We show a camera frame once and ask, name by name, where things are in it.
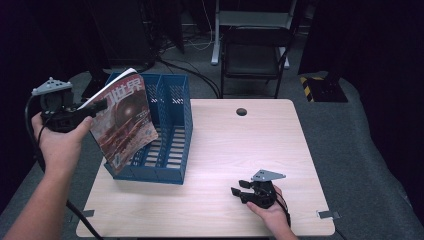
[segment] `wooden table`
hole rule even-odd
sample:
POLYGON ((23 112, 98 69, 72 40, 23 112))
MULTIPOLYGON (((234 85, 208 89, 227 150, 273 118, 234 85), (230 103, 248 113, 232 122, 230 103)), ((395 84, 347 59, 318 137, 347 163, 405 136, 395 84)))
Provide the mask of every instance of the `wooden table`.
MULTIPOLYGON (((298 236, 335 231, 293 103, 282 99, 192 99, 193 135, 183 185, 112 179, 100 166, 85 210, 105 237, 270 236, 231 187, 260 169, 287 177, 283 191, 298 236), (236 114, 238 108, 246 116, 236 114)), ((77 235, 91 233, 80 222, 77 235)))

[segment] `magazine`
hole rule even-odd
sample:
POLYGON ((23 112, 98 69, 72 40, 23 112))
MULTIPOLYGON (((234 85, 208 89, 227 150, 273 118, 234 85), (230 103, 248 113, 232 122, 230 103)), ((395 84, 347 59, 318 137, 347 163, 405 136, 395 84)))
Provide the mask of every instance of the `magazine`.
POLYGON ((91 134, 118 174, 142 147, 158 138, 150 116, 143 77, 130 68, 87 100, 107 99, 107 109, 93 119, 91 134))

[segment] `black curtain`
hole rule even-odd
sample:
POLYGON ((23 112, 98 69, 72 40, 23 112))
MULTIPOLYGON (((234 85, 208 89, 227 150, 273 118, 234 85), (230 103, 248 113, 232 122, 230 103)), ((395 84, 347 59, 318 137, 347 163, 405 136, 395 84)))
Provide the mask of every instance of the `black curtain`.
POLYGON ((35 162, 24 121, 32 89, 107 61, 83 0, 0 1, 0 31, 2 212, 35 162))
POLYGON ((352 50, 341 77, 358 90, 371 137, 424 223, 424 2, 371 2, 321 0, 299 74, 333 71, 352 50), (358 16, 362 37, 344 46, 358 16))

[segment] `hand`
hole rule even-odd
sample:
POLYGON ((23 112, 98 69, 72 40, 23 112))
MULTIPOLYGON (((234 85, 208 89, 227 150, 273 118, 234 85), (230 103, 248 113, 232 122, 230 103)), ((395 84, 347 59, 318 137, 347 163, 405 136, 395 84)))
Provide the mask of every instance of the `hand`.
POLYGON ((46 163, 46 176, 71 178, 81 153, 82 139, 90 130, 92 122, 91 117, 86 117, 69 133, 53 132, 46 127, 38 140, 43 128, 41 113, 32 118, 34 136, 40 142, 39 147, 46 163))
MULTIPOLYGON (((282 195, 280 188, 275 185, 274 188, 277 193, 282 195)), ((277 194, 277 198, 280 202, 283 202, 280 195, 277 194)), ((247 202, 246 205, 252 212, 262 218, 276 239, 297 239, 287 223, 286 214, 277 202, 268 209, 260 208, 252 202, 247 202)))

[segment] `hole in table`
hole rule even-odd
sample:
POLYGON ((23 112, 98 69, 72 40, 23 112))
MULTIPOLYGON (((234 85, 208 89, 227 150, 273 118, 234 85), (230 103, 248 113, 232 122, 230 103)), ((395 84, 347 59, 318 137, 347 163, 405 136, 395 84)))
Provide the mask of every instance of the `hole in table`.
POLYGON ((247 114, 247 110, 246 110, 246 109, 244 109, 244 108, 239 108, 239 109, 237 109, 236 113, 237 113, 237 115, 239 115, 239 116, 246 116, 246 114, 247 114))

